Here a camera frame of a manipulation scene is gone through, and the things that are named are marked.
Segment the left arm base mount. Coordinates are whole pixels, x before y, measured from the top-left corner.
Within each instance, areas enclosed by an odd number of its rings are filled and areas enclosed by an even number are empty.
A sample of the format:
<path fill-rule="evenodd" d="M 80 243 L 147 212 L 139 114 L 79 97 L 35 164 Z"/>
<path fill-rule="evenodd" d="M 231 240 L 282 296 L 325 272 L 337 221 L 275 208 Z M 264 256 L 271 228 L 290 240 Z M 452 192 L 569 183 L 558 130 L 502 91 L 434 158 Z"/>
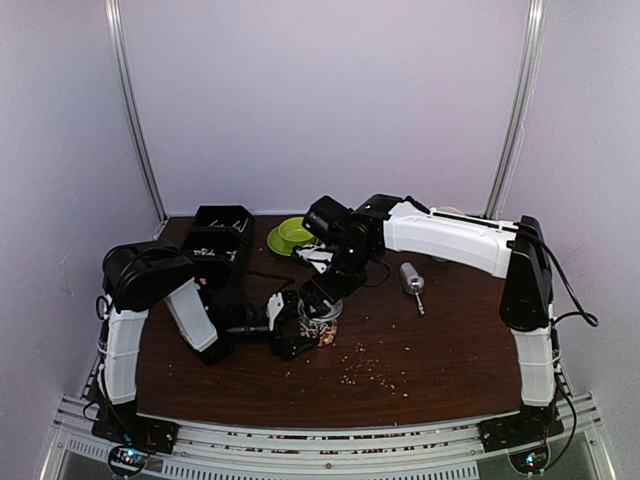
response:
<path fill-rule="evenodd" d="M 91 433 L 113 443 L 106 459 L 111 472 L 117 478 L 131 479 L 141 474 L 155 455 L 173 452 L 178 431 L 175 422 L 140 416 L 131 405 L 113 406 L 104 401 Z"/>

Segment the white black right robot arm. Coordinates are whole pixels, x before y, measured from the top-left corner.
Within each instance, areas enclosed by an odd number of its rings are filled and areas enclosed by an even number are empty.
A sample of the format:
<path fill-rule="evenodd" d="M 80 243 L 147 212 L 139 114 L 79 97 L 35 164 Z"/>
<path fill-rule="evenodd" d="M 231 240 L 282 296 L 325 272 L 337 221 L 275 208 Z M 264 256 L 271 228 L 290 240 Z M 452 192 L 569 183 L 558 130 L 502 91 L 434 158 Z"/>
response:
<path fill-rule="evenodd" d="M 513 419 L 519 440 L 535 440 L 551 424 L 555 397 L 552 341 L 553 280 L 550 255 L 537 219 L 483 220 L 429 208 L 414 198 L 375 194 L 356 209 L 330 196 L 314 202 L 304 227 L 336 250 L 322 272 L 300 288 L 309 313 L 330 307 L 363 287 L 367 266 L 389 251 L 441 258 L 504 282 L 499 316 L 515 342 L 521 403 Z"/>

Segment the green saucer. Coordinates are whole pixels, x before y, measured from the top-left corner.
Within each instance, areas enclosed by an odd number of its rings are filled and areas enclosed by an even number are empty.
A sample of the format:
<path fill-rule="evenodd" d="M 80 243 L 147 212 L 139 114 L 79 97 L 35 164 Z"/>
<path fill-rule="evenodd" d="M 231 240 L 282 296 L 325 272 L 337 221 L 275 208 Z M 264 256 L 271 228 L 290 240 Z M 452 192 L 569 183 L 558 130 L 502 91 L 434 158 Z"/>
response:
<path fill-rule="evenodd" d="M 316 245 L 318 243 L 319 243 L 319 239 L 316 236 L 314 236 L 314 239 L 311 242 L 306 243 L 304 245 L 296 245 L 296 246 Z M 271 232 L 269 233 L 267 237 L 267 245 L 272 252 L 281 256 L 290 256 L 293 248 L 296 247 L 296 246 L 286 245 L 280 238 L 277 232 L 277 228 L 272 229 Z"/>

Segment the black three-compartment candy tray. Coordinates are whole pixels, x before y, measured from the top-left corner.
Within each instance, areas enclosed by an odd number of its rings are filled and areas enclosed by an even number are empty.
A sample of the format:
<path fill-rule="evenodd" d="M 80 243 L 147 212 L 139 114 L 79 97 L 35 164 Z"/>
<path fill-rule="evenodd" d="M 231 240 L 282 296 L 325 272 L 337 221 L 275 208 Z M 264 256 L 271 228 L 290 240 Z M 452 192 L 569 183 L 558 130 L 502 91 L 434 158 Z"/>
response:
<path fill-rule="evenodd" d="M 207 303 L 235 293 L 241 284 L 255 218 L 241 205 L 201 205 L 180 253 L 196 268 Z"/>

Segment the right aluminium frame post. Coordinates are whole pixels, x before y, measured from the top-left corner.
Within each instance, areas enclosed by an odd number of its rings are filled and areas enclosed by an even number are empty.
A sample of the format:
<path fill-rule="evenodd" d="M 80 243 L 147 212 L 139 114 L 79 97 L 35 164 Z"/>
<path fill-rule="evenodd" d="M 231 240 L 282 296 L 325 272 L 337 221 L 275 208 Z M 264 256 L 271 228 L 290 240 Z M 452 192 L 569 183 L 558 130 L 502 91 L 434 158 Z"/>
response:
<path fill-rule="evenodd" d="M 524 136 L 526 112 L 537 77 L 547 2 L 529 2 L 527 25 L 511 112 L 483 216 L 497 219 L 506 200 Z"/>

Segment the green bowl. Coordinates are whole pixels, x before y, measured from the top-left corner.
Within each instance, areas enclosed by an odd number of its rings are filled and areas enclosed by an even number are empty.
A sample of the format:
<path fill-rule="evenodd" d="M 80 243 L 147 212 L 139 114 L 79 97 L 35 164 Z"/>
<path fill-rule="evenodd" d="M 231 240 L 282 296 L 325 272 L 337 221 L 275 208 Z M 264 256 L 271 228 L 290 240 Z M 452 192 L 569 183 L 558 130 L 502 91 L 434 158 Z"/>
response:
<path fill-rule="evenodd" d="M 278 225 L 277 232 L 286 245 L 304 245 L 314 239 L 314 235 L 304 227 L 303 222 L 302 216 L 294 216 Z"/>

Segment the front aluminium rail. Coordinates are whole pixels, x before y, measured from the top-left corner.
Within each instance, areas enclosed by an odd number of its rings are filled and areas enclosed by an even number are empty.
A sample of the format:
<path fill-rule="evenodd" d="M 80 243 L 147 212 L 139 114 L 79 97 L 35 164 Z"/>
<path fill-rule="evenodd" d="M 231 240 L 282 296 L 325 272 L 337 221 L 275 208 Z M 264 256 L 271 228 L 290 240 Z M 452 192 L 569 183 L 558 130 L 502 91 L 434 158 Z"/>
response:
<path fill-rule="evenodd" d="M 557 461 L 528 476 L 513 463 L 528 444 L 489 452 L 478 422 L 454 421 L 346 430 L 261 429 L 177 422 L 171 454 L 151 456 L 132 479 L 621 479 L 594 421 L 579 414 L 569 448 L 569 425 L 547 446 Z M 107 466 L 112 448 L 91 435 L 80 416 L 54 420 L 51 446 L 36 479 L 118 479 Z"/>

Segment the silver jar lid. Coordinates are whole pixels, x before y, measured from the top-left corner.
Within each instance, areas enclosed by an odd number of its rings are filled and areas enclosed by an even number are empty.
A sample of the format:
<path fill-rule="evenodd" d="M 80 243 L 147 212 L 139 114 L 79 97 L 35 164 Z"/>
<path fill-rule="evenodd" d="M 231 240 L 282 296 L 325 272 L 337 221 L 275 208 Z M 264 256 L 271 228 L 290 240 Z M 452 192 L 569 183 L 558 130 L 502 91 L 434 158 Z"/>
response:
<path fill-rule="evenodd" d="M 325 301 L 320 310 L 307 306 L 303 300 L 298 302 L 298 314 L 300 317 L 312 321 L 329 322 L 337 320 L 342 314 L 343 309 L 344 302 L 342 300 L 334 304 Z"/>

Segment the aluminium frame post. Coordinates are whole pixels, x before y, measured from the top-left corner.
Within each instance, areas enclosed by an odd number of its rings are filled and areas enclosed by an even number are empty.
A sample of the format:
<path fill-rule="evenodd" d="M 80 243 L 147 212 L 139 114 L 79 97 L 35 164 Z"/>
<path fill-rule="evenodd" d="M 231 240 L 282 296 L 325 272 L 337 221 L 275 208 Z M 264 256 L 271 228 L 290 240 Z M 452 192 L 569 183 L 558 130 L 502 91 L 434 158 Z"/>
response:
<path fill-rule="evenodd" d="M 483 216 L 497 219 L 506 200 L 524 136 L 526 112 L 537 77 L 547 2 L 529 2 L 527 25 L 511 112 Z"/>
<path fill-rule="evenodd" d="M 126 48 L 124 26 L 122 23 L 120 2 L 117 0 L 106 0 L 104 2 L 104 6 L 107 28 L 124 101 L 127 124 L 133 142 L 137 163 L 142 174 L 146 191 L 151 200 L 155 216 L 160 224 L 164 224 L 168 219 L 168 215 L 161 198 L 158 183 L 149 157 L 147 142 L 135 97 L 134 84 Z"/>

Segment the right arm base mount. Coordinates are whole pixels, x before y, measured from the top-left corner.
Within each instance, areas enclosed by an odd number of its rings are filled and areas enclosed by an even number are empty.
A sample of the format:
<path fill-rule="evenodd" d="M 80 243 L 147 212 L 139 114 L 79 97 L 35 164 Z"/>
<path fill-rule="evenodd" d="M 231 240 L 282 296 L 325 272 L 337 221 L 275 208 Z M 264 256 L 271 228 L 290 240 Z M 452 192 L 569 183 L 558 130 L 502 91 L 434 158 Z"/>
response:
<path fill-rule="evenodd" d="M 518 413 L 483 420 L 478 432 L 486 453 L 506 451 L 518 473 L 542 474 L 551 463 L 551 437 L 564 432 L 555 406 L 522 406 Z"/>

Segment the silver metal scoop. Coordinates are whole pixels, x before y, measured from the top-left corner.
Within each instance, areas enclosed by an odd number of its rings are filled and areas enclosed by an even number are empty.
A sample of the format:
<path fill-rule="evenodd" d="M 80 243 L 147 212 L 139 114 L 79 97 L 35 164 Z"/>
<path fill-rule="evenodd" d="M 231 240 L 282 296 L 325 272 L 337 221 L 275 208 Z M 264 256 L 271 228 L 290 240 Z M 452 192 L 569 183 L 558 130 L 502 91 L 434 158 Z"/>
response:
<path fill-rule="evenodd" d="M 424 278 L 409 262 L 404 262 L 400 265 L 399 278 L 403 291 L 416 300 L 419 315 L 424 316 L 426 314 L 424 303 L 422 301 L 422 294 L 425 287 Z"/>

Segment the clear plastic jar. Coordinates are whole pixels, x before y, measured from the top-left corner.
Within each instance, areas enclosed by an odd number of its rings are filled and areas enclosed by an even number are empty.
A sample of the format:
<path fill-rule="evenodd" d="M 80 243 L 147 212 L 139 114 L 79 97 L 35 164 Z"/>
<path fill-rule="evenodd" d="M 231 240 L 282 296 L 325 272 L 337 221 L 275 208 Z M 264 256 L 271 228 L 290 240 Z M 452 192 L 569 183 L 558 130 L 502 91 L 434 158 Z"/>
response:
<path fill-rule="evenodd" d="M 335 319 L 310 319 L 302 317 L 299 320 L 299 332 L 302 337 L 315 339 L 319 348 L 331 345 L 338 331 L 338 321 Z"/>

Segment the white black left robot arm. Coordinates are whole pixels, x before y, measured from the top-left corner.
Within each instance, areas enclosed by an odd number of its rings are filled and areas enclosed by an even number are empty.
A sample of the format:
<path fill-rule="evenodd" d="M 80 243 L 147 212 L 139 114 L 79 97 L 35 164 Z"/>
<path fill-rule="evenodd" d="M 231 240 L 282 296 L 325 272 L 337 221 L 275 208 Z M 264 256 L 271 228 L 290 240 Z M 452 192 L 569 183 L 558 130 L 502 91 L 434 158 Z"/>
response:
<path fill-rule="evenodd" d="M 193 261 L 164 240 L 121 244 L 102 260 L 103 293 L 96 314 L 103 322 L 98 342 L 101 358 L 98 388 L 112 405 L 103 420 L 123 444 L 144 433 L 138 415 L 122 405 L 137 398 L 137 366 L 145 323 L 158 303 L 167 306 L 179 333 L 206 365 L 231 355 L 236 339 L 264 336 L 275 355 L 291 360 L 318 345 L 313 337 L 284 336 L 280 325 L 293 317 L 298 303 L 290 290 L 273 294 L 266 303 L 263 326 L 240 326 L 217 318 L 201 297 Z"/>

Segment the left aluminium frame post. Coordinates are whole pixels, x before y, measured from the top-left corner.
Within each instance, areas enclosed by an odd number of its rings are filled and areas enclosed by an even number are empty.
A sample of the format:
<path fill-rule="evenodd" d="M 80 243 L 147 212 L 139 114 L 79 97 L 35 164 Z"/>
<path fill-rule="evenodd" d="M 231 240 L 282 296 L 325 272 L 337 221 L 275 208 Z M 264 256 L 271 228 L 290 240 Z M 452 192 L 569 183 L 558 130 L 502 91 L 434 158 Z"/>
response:
<path fill-rule="evenodd" d="M 149 157 L 147 142 L 135 97 L 134 84 L 126 48 L 124 26 L 122 23 L 120 2 L 117 0 L 106 0 L 104 2 L 104 6 L 107 28 L 124 101 L 127 124 L 133 142 L 137 163 L 142 174 L 146 191 L 151 200 L 155 216 L 160 224 L 164 224 L 168 219 L 168 215 L 161 198 L 158 183 Z"/>

